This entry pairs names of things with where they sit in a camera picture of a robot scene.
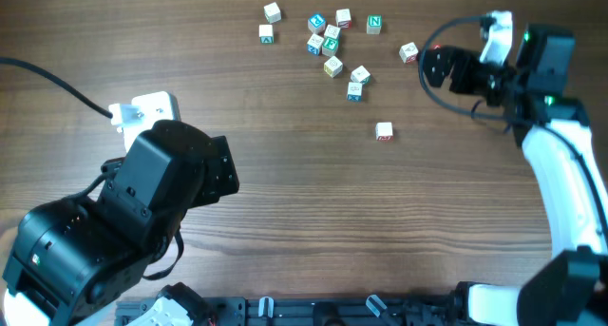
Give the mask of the white block red picture side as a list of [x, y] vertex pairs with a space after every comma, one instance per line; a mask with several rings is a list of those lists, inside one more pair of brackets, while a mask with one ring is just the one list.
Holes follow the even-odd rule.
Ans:
[[417, 61], [419, 50], [414, 42], [404, 44], [399, 49], [399, 56], [404, 64], [410, 64]]

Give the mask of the block with red M side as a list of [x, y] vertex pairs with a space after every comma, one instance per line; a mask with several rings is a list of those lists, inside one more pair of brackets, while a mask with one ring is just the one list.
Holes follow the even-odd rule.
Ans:
[[377, 123], [375, 127], [375, 139], [382, 142], [391, 141], [393, 139], [392, 123]]

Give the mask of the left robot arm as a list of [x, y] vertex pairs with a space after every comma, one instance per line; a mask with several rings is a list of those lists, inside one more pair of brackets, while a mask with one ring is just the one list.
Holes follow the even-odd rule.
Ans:
[[223, 136], [161, 120], [126, 155], [106, 161], [85, 190], [30, 210], [20, 221], [3, 273], [8, 293], [30, 308], [8, 308], [25, 324], [74, 325], [145, 277], [181, 239], [188, 210], [237, 193]]

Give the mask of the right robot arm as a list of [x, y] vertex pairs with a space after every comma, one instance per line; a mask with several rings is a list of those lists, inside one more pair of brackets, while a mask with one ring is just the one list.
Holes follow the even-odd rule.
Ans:
[[476, 23], [485, 41], [479, 52], [431, 42], [421, 47], [421, 87], [433, 95], [447, 86], [500, 109], [497, 120], [513, 133], [538, 182], [552, 258], [520, 287], [460, 283], [446, 317], [477, 325], [603, 325], [607, 191], [587, 113], [581, 101], [563, 93], [575, 37], [567, 29], [530, 25], [509, 65], [511, 24], [490, 15]]

